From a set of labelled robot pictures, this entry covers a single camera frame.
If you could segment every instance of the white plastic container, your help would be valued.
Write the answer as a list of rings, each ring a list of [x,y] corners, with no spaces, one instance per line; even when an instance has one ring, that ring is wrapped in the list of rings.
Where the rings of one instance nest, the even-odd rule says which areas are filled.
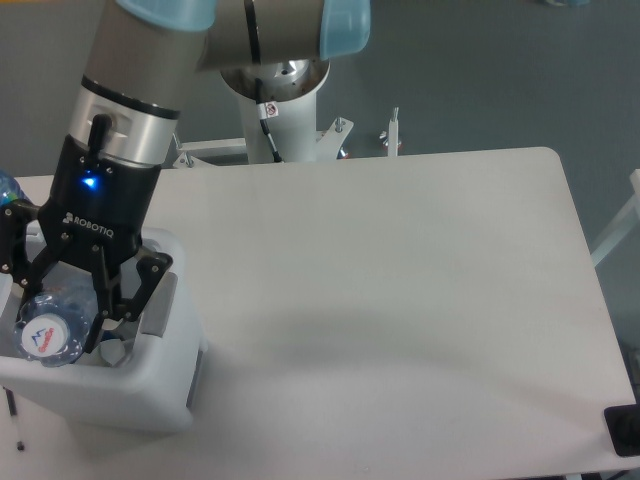
[[[184,283],[185,253],[167,231],[143,229],[142,236],[147,246],[171,255],[174,263],[145,308],[130,351],[115,367],[78,361],[47,368],[18,358],[7,335],[14,327],[20,292],[15,287],[12,292],[11,277],[0,274],[0,385],[71,420],[157,432],[191,425],[189,404],[207,342]],[[43,246],[37,226],[30,226],[27,243]],[[125,264],[123,277],[132,268],[133,263]]]

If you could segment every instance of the robotic arm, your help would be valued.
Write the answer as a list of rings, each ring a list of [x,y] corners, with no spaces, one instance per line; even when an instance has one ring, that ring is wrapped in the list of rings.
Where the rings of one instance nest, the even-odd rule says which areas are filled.
[[[57,262],[91,273],[99,309],[86,352],[106,319],[138,319],[171,266],[140,232],[196,71],[324,60],[361,50],[369,35],[369,0],[220,0],[212,26],[215,9],[216,0],[107,0],[49,200],[16,200],[0,216],[0,264],[23,304]],[[33,220],[46,247],[29,262]],[[123,298],[120,266],[132,257],[141,283]]]

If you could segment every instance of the silver metal cylinder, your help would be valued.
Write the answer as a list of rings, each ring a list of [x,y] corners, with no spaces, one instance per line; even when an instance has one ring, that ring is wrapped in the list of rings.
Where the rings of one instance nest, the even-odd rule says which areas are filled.
[[[101,113],[110,115],[113,121],[103,149],[105,154],[140,165],[164,162],[178,120],[124,107],[80,87],[69,126],[71,136],[87,146],[93,117]]]
[[[328,62],[309,60],[222,72],[238,99],[249,163],[273,162],[256,106],[257,83],[260,102],[278,102],[279,115],[270,118],[268,125],[284,161],[316,161],[316,93],[328,73]]]

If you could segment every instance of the metal bolt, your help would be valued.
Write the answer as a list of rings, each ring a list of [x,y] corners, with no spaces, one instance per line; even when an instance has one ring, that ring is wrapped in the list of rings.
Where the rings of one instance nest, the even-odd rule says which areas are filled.
[[[338,160],[344,160],[345,158],[349,158],[349,152],[344,147],[340,147],[338,150]]]
[[[384,148],[389,148],[389,134],[385,131],[383,131],[380,136],[378,137],[380,139],[380,143],[382,143],[382,146]],[[400,136],[398,136],[398,147],[402,146],[402,138],[400,138]]]
[[[346,124],[347,122],[345,122],[342,117],[336,118],[336,132],[342,133],[342,127],[344,127]]]

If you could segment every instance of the plastic water bottle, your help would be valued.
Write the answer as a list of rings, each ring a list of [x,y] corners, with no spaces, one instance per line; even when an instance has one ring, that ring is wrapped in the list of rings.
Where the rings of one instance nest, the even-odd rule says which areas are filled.
[[[74,275],[20,309],[13,340],[18,353],[45,367],[75,362],[83,352],[98,302],[91,277]]]
[[[28,200],[16,179],[0,169],[0,206],[19,198]]]

